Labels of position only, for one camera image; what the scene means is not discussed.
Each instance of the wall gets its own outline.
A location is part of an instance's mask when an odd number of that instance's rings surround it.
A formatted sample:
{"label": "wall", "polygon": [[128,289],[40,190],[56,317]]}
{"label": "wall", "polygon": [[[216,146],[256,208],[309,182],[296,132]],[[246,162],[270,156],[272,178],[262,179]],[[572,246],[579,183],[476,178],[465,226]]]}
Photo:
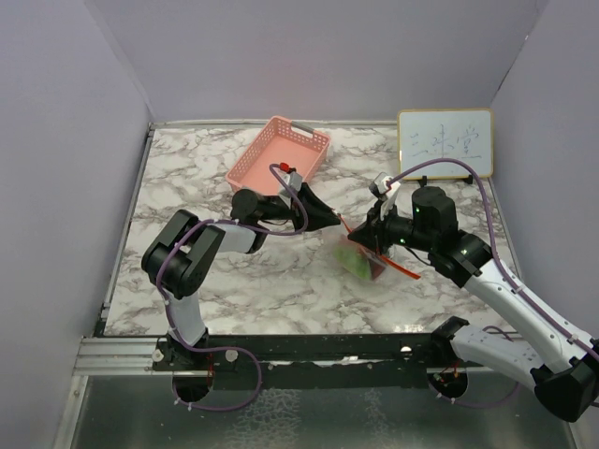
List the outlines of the wall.
{"label": "wall", "polygon": [[487,107],[547,0],[87,0],[157,120]]}
{"label": "wall", "polygon": [[493,178],[526,282],[595,337],[598,21],[596,0],[549,2],[492,103]]}
{"label": "wall", "polygon": [[3,2],[0,41],[0,446],[46,448],[150,117],[82,2]]}

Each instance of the plastic basket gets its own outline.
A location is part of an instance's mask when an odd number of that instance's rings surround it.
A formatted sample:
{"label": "plastic basket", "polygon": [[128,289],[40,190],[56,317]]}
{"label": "plastic basket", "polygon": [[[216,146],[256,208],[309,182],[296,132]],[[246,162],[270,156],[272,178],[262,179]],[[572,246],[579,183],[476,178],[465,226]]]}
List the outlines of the plastic basket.
{"label": "plastic basket", "polygon": [[285,162],[308,182],[325,160],[329,143],[326,134],[274,116],[228,171],[226,181],[234,191],[246,187],[262,195],[276,195],[280,185],[269,172],[270,164]]}

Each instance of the yellow frame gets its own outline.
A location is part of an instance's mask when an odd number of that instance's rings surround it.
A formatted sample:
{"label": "yellow frame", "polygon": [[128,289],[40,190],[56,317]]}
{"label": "yellow frame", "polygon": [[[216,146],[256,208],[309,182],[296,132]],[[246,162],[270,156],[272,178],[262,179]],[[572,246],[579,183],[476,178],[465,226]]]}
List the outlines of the yellow frame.
{"label": "yellow frame", "polygon": [[[397,157],[400,163],[400,173],[402,173],[402,158],[400,154],[402,154],[402,144],[400,142],[400,115],[403,112],[448,112],[448,111],[457,111],[457,110],[487,110],[490,113],[490,173],[487,175],[478,175],[481,178],[490,178],[493,174],[493,170],[495,169],[494,159],[495,159],[495,115],[493,114],[493,110],[491,108],[459,108],[459,109],[402,109],[397,113]],[[429,178],[429,180],[463,180],[468,178],[467,176],[437,176],[434,178]],[[404,178],[407,181],[415,181],[420,180],[421,177],[417,178]]]}

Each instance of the marble table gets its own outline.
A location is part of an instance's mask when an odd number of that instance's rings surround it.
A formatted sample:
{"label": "marble table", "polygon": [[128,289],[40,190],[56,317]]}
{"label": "marble table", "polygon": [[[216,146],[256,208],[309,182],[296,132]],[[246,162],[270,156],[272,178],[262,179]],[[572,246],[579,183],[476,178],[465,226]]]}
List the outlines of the marble table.
{"label": "marble table", "polygon": [[[225,174],[259,129],[220,126],[155,131],[118,262],[105,335],[166,333],[164,306],[139,266],[141,257],[177,209],[188,209],[200,219],[228,217],[233,194]],[[391,126],[320,129],[331,136],[331,145],[311,186],[350,223],[359,224],[374,202],[370,182],[381,171],[398,171],[397,130]],[[463,181],[431,184],[442,186],[455,200],[461,228],[488,241],[477,187]],[[417,187],[415,181],[402,185],[397,202],[400,214],[411,213],[410,198]],[[487,181],[485,188],[492,199]],[[514,269],[494,200],[493,223],[499,253]],[[403,248],[397,248],[393,258],[419,273],[419,281],[391,269],[376,282],[359,280],[332,258],[326,233],[268,237],[252,255],[219,254],[200,289],[200,307],[211,333],[431,332],[451,315],[478,326],[510,329],[481,300]]]}

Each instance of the basket handle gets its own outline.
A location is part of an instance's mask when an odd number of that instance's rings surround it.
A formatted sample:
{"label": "basket handle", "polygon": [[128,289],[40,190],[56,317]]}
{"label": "basket handle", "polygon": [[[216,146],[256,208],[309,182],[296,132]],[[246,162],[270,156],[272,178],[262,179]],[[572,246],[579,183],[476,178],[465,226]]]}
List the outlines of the basket handle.
{"label": "basket handle", "polygon": [[305,132],[306,132],[306,133],[308,133],[308,134],[312,134],[312,135],[314,135],[314,129],[313,129],[313,128],[311,128],[311,127],[310,127],[310,126],[308,126],[308,125],[305,125],[305,124],[303,124],[303,123],[291,122],[291,127],[292,127],[292,128],[298,128],[298,129],[300,129],[300,130],[302,130],[302,131],[305,131]]}

